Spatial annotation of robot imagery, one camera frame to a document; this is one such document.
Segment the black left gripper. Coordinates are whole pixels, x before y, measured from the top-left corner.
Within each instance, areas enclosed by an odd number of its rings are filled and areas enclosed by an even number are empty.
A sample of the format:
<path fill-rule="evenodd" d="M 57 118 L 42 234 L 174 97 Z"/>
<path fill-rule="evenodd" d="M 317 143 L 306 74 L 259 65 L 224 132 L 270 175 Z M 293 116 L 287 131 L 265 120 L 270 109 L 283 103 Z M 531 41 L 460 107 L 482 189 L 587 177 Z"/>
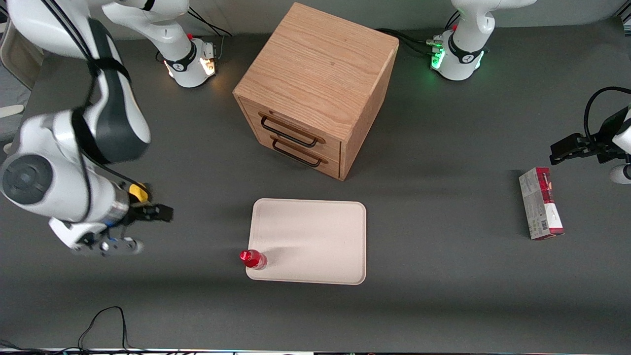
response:
<path fill-rule="evenodd" d="M 594 150 L 590 138 L 573 133 L 550 146 L 550 164 L 556 166 L 570 159 L 587 158 L 597 155 L 598 162 L 604 164 L 614 159 L 629 160 L 631 148 L 630 108 L 626 107 L 608 117 L 597 132 L 599 153 Z"/>

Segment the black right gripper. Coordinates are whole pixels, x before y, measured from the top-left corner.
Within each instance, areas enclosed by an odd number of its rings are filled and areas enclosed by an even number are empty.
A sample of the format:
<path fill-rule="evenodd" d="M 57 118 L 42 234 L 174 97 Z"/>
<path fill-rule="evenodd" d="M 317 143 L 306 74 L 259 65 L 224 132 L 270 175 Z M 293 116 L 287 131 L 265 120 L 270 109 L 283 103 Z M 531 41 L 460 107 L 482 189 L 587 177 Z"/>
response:
<path fill-rule="evenodd" d="M 174 210 L 163 204 L 149 204 L 149 201 L 138 202 L 133 201 L 129 205 L 128 211 L 123 218 L 117 223 L 117 226 L 126 226 L 134 224 L 137 221 L 153 222 L 171 222 Z"/>

